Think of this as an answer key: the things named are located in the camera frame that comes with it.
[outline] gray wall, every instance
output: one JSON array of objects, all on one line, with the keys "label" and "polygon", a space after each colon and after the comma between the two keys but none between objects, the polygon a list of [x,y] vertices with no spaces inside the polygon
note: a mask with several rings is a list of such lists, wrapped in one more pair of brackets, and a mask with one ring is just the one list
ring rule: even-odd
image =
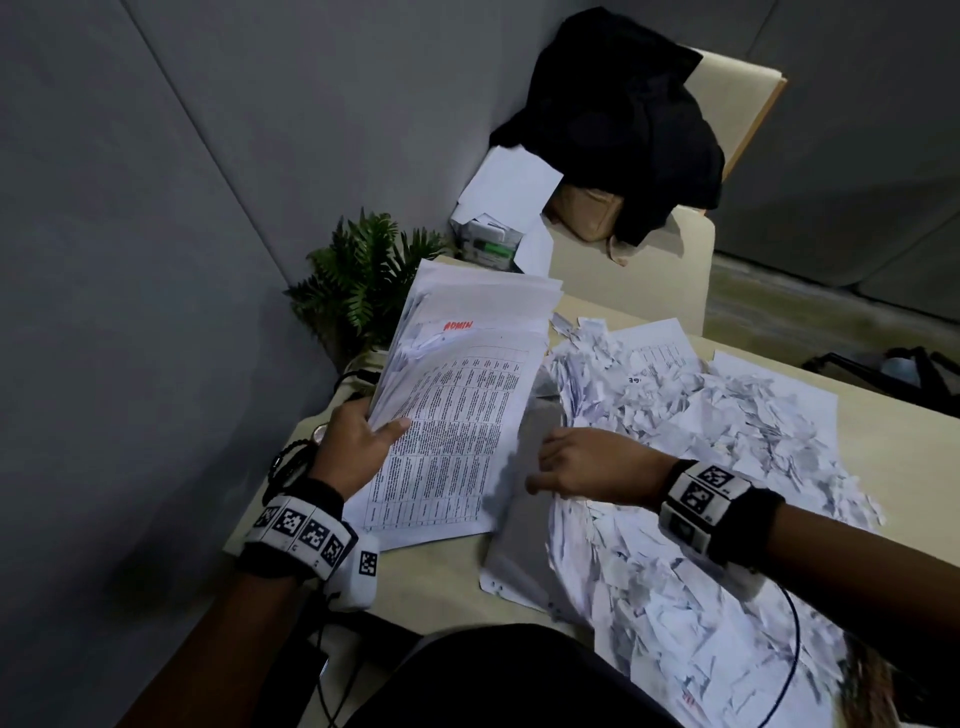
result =
[{"label": "gray wall", "polygon": [[3,725],[110,725],[172,653],[330,394],[280,292],[361,205],[442,226],[579,9],[224,7],[0,5]]},{"label": "gray wall", "polygon": [[[775,67],[789,80],[711,214],[718,250],[826,285],[864,281],[871,296],[960,319],[960,293],[949,283],[960,276],[955,259],[930,260],[930,245],[913,250],[960,211],[960,99],[950,91],[960,72],[960,6],[608,5],[680,42]],[[905,277],[904,267],[915,263],[923,267]],[[871,279],[885,266],[899,273]],[[953,266],[952,276],[944,266]],[[930,277],[933,271],[941,275]]]}]

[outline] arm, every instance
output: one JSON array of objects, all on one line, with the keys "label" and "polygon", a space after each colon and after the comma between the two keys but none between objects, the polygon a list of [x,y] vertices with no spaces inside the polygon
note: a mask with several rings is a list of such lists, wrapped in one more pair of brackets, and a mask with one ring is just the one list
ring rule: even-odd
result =
[{"label": "arm", "polygon": [[[365,419],[369,405],[369,399],[355,400],[337,408],[308,474],[344,500],[373,479],[390,446],[410,426],[403,419],[373,432]],[[293,576],[236,574],[119,728],[249,724],[263,681],[293,627],[298,585]]]},{"label": "arm", "polygon": [[[527,489],[656,512],[677,463],[622,435],[561,427]],[[960,569],[789,505],[778,508],[757,566],[901,669],[955,676],[936,656],[960,648]]]}]

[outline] beige chair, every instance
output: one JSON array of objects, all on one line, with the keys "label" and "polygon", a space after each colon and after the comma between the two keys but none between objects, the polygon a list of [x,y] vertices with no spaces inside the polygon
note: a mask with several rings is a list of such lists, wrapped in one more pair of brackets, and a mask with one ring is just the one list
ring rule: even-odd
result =
[{"label": "beige chair", "polygon": [[[686,87],[724,151],[726,178],[786,80],[771,68],[700,52],[704,59]],[[597,204],[587,197],[585,192],[580,202]],[[554,238],[550,275],[564,281],[566,293],[643,319],[676,317],[687,333],[703,333],[714,228],[702,210],[678,206],[666,226],[636,248],[608,250],[606,240],[587,243],[561,223],[548,227]],[[609,253],[627,264],[614,262]]]}]

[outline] black pants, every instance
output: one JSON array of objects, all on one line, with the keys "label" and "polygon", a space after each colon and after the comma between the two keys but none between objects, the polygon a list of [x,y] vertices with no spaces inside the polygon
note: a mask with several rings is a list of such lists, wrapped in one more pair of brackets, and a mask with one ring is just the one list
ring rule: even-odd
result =
[{"label": "black pants", "polygon": [[508,624],[456,632],[414,654],[348,728],[385,725],[615,725],[677,728],[646,693],[552,629]]}]

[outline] artificial plant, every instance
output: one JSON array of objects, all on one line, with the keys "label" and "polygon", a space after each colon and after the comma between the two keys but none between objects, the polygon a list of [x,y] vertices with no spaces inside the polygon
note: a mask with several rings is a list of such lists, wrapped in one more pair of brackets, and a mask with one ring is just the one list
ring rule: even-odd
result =
[{"label": "artificial plant", "polygon": [[446,248],[435,231],[396,236],[386,213],[341,218],[331,244],[307,256],[313,275],[285,291],[297,318],[347,358],[390,345],[420,261]]}]

